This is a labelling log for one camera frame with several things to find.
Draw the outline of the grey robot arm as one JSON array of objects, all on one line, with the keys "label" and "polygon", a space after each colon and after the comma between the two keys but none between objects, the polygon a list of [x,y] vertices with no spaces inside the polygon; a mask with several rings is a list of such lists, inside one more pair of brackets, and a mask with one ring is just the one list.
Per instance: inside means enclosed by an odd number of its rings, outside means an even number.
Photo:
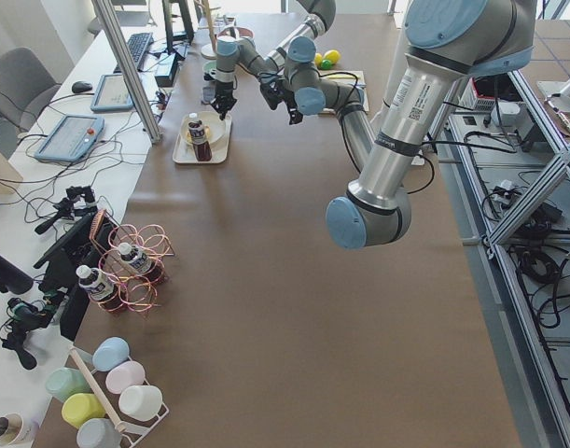
[{"label": "grey robot arm", "polygon": [[334,1],[302,1],[304,22],[267,56],[249,37],[221,36],[216,43],[215,97],[211,107],[224,119],[236,104],[235,68],[254,76],[268,107],[285,104],[291,125],[327,109],[341,126],[343,144],[356,171],[367,162],[375,133],[364,108],[365,92],[357,75],[349,83],[322,74],[314,62],[314,40],[324,35],[336,16]]},{"label": "grey robot arm", "polygon": [[529,63],[534,1],[413,1],[404,16],[407,68],[379,131],[355,88],[320,78],[313,40],[294,33],[284,56],[284,85],[305,116],[336,111],[360,168],[345,194],[327,206],[331,239],[347,249],[401,238],[411,211],[403,179],[443,101],[458,80],[507,73]]}]

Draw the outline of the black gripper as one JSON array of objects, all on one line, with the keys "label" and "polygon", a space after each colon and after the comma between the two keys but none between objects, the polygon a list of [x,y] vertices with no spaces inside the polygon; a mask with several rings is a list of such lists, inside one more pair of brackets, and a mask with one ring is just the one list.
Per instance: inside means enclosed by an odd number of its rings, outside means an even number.
[{"label": "black gripper", "polygon": [[215,99],[211,106],[221,119],[225,119],[231,109],[235,106],[237,100],[233,96],[234,82],[215,82]]},{"label": "black gripper", "polygon": [[298,110],[294,93],[285,87],[282,77],[269,82],[262,82],[260,92],[271,110],[275,110],[280,103],[285,104],[290,125],[296,125],[303,121],[303,115]]}]

